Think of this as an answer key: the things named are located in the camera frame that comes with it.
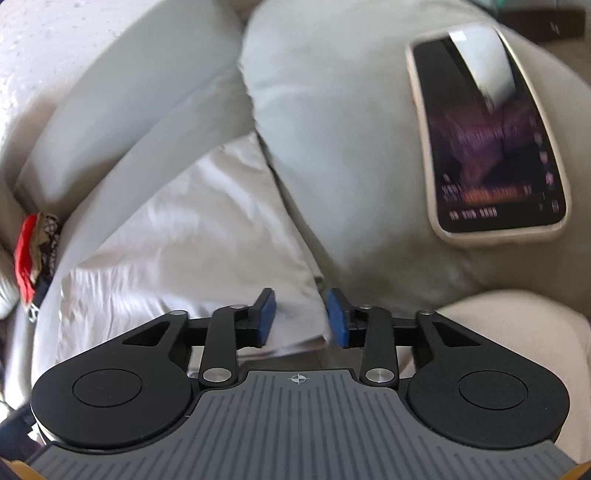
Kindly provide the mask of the white t-shirt with script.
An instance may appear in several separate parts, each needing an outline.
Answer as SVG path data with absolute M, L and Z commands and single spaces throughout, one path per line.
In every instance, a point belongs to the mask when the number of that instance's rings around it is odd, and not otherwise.
M 276 294 L 263 348 L 243 358 L 324 347 L 322 275 L 287 213 L 256 134 L 216 147 L 143 203 L 62 280 L 57 359 L 166 312 L 204 318 Z

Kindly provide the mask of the red and patterned clothes pile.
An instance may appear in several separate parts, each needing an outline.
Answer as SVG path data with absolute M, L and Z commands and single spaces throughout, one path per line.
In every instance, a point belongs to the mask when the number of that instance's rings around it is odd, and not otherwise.
M 38 212 L 22 223 L 14 251 L 15 276 L 21 304 L 31 323 L 52 283 L 62 223 L 56 215 Z

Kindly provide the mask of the beige trouser leg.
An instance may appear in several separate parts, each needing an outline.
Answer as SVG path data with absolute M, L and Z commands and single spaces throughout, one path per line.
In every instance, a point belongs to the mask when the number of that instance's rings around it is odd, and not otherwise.
M 556 445 L 578 463 L 590 460 L 590 320 L 585 315 L 519 290 L 476 295 L 438 312 L 558 376 L 569 392 L 570 411 Z

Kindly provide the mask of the smartphone in beige case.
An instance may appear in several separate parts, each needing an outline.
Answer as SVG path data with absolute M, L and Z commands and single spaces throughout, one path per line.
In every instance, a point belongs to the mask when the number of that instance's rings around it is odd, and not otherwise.
M 544 242 L 571 213 L 570 185 L 533 84 L 501 31 L 469 23 L 407 49 L 427 210 L 460 248 Z

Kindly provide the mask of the grey sofa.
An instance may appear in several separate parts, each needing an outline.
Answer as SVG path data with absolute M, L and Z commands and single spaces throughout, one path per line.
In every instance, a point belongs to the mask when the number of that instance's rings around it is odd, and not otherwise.
M 182 168 L 146 135 L 194 124 L 198 145 L 256 126 L 243 43 L 260 1 L 11 1 L 1 10 L 1 231 L 25 211 L 66 221 L 77 264 Z M 571 68 L 580 43 L 544 49 Z

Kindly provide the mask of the light grey cushion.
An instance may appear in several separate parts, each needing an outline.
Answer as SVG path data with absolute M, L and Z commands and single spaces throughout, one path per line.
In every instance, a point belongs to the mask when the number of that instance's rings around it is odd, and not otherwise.
M 400 314 L 520 289 L 590 310 L 590 88 L 554 55 L 507 38 L 556 135 L 572 192 L 565 232 L 457 249 L 433 231 L 406 61 L 415 37 L 485 14 L 465 1 L 266 1 L 243 43 L 253 116 L 325 282 Z

